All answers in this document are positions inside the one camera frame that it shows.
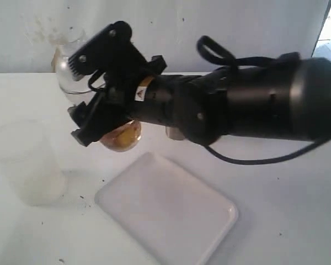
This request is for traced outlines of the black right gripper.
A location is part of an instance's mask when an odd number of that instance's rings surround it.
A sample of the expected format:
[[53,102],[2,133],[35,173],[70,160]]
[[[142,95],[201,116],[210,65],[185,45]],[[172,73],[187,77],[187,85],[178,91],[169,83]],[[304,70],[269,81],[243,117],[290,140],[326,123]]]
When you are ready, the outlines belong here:
[[74,81],[91,75],[105,85],[92,100],[67,109],[78,128],[71,132],[82,146],[129,123],[167,121],[167,88],[161,75],[166,61],[161,55],[146,59],[131,43],[132,29],[125,21],[106,26],[68,57]]

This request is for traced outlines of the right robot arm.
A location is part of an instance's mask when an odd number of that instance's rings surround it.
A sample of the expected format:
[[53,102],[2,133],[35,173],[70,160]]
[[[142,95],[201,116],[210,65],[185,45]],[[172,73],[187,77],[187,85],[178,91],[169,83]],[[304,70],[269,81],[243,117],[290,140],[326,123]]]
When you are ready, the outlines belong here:
[[93,99],[70,109],[84,146],[130,120],[177,128],[207,146],[223,135],[314,141],[331,135],[331,61],[236,58],[208,36],[196,44],[217,66],[206,75],[165,75],[162,56],[147,61],[123,21],[108,25],[68,59],[74,79],[88,77]]

